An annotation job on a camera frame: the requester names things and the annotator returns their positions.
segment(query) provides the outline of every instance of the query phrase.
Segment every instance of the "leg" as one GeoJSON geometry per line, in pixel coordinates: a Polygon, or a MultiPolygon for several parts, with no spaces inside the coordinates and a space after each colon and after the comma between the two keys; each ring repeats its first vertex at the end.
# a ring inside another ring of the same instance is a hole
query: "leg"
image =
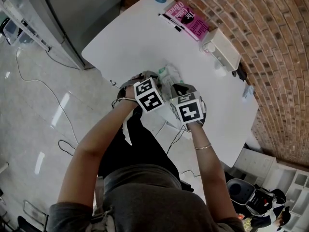
{"type": "Polygon", "coordinates": [[[177,179],[179,173],[174,163],[168,158],[164,149],[141,123],[139,116],[132,116],[127,122],[132,148],[136,152],[139,164],[154,164],[169,170],[177,179]]]}
{"type": "Polygon", "coordinates": [[[126,141],[121,127],[102,157],[98,176],[105,178],[111,172],[131,165],[126,157],[130,149],[131,145],[126,141]]]}

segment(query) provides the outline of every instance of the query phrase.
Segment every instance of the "table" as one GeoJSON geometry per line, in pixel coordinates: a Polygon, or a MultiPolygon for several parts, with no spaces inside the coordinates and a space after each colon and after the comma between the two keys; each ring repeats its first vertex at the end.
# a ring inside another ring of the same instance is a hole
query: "table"
{"type": "Polygon", "coordinates": [[[200,92],[207,106],[203,128],[219,159],[232,167],[251,132],[257,102],[254,97],[243,102],[246,83],[231,73],[218,77],[216,59],[158,16],[173,2],[140,0],[104,28],[82,56],[119,86],[142,71],[158,72],[172,63],[183,81],[200,92]]]}

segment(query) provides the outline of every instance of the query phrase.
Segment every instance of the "floor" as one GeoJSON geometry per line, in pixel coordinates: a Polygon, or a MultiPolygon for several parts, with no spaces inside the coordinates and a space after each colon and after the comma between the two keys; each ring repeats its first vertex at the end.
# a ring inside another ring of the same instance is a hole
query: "floor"
{"type": "MultiPolygon", "coordinates": [[[[15,55],[24,79],[42,80],[57,96],[78,141],[111,110],[118,89],[102,78],[97,69],[66,68],[53,62],[35,43],[22,47],[23,50],[17,51],[17,47],[0,43],[0,160],[10,165],[0,174],[6,204],[0,203],[0,215],[7,211],[5,218],[14,227],[17,216],[23,216],[42,229],[24,214],[23,200],[48,213],[49,206],[57,201],[71,159],[57,143],[62,139],[76,145],[76,141],[52,92],[40,82],[21,79],[15,55]]],[[[142,122],[154,135],[164,124],[162,118],[152,113],[143,115],[142,122]]],[[[165,126],[157,139],[167,150],[176,134],[177,131],[165,126]]],[[[71,148],[63,147],[73,153],[71,148]]],[[[180,173],[190,169],[199,174],[192,141],[181,138],[169,157],[180,173]]],[[[204,199],[200,177],[194,178],[191,172],[186,172],[181,179],[204,199]]]]}

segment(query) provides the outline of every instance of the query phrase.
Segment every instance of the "gray t-shirt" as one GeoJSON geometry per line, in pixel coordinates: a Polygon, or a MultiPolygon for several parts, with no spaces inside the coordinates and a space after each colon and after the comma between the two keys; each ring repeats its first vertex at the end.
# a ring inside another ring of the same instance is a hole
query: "gray t-shirt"
{"type": "MultiPolygon", "coordinates": [[[[203,200],[181,190],[168,170],[141,164],[114,171],[104,179],[103,210],[110,211],[117,232],[244,232],[237,218],[215,223],[203,200]]],[[[92,209],[76,203],[50,207],[49,232],[100,231],[92,209]]]]}

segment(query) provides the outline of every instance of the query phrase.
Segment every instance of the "pink book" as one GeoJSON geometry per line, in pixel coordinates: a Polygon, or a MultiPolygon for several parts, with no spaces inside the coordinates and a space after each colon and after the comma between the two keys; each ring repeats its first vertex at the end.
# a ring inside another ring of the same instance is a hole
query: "pink book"
{"type": "Polygon", "coordinates": [[[177,24],[182,25],[196,41],[202,40],[208,32],[209,26],[181,1],[176,2],[166,13],[177,24]]]}

